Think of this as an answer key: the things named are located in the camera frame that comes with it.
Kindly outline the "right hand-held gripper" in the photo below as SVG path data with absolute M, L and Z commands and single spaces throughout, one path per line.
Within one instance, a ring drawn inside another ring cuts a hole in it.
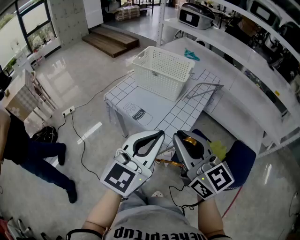
M 178 130 L 172 142 L 179 161 L 186 168 L 180 176 L 184 185 L 203 200 L 214 197 L 234 183 L 227 163 L 212 154 L 208 140 L 202 135 Z

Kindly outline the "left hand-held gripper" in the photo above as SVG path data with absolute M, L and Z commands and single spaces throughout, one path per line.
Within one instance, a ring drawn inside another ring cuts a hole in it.
M 150 168 L 164 139 L 163 130 L 147 130 L 131 135 L 117 150 L 113 163 L 100 181 L 117 194 L 130 196 L 152 176 Z M 139 149 L 148 143 L 151 145 L 146 152 L 139 153 Z

